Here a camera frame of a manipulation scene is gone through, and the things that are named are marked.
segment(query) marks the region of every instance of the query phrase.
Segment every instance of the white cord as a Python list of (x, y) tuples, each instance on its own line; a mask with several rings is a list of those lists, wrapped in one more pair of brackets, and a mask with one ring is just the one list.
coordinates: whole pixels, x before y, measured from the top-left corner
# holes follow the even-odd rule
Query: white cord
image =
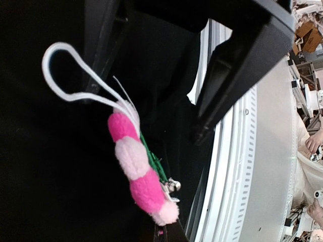
[[(125, 106), (126, 109), (124, 109), (123, 107), (121, 107), (120, 105), (118, 105), (117, 103), (106, 99), (104, 97), (95, 95), (93, 93), (88, 93), (88, 92), (77, 92), (77, 93), (72, 93), (72, 94), (67, 94), (66, 92), (64, 92), (61, 88), (59, 88), (59, 86), (56, 84), (56, 82), (54, 81), (54, 79), (51, 76), (50, 73), (50, 59), (52, 57), (52, 55), (58, 51), (58, 50), (65, 50), (67, 51), (73, 58), (74, 60), (77, 62), (77, 64), (85, 71), (87, 72), (102, 88), (104, 88), (107, 92), (109, 92), (112, 96), (114, 96), (116, 99), (118, 99), (119, 101), (121, 101), (123, 103), (123, 105)], [(119, 109), (121, 112), (123, 112), (129, 119), (130, 121), (133, 123), (133, 125), (136, 127), (138, 126), (138, 122), (136, 121), (136, 118), (134, 117), (131, 109), (129, 108), (129, 106), (126, 104), (125, 100), (115, 91), (113, 90), (110, 86), (108, 86), (81, 58), (81, 56), (76, 52), (76, 50), (69, 44), (67, 43), (63, 43), (63, 42), (57, 42), (52, 44), (45, 52), (43, 58), (42, 58), (42, 63), (41, 63), (41, 67), (42, 67), (42, 72), (44, 75), (44, 78), (47, 82), (47, 84), (49, 85), (49, 87), (51, 88), (51, 90), (56, 93), (57, 96), (59, 96), (61, 99), (68, 101), (68, 102), (72, 102), (72, 101), (76, 101), (76, 100), (81, 100), (81, 99), (92, 99), (95, 101), (98, 101), (100, 103), (103, 103), (105, 105), (114, 107)], [(127, 98), (129, 99), (129, 101), (131, 102), (131, 104), (133, 105), (132, 101), (130, 100), (128, 94), (126, 93), (125, 89), (122, 87), (121, 83), (118, 81), (117, 78), (114, 77), (114, 79), (117, 80), (118, 84), (120, 85), (120, 87), (122, 88), (122, 90), (125, 92), (125, 94), (127, 95)]]

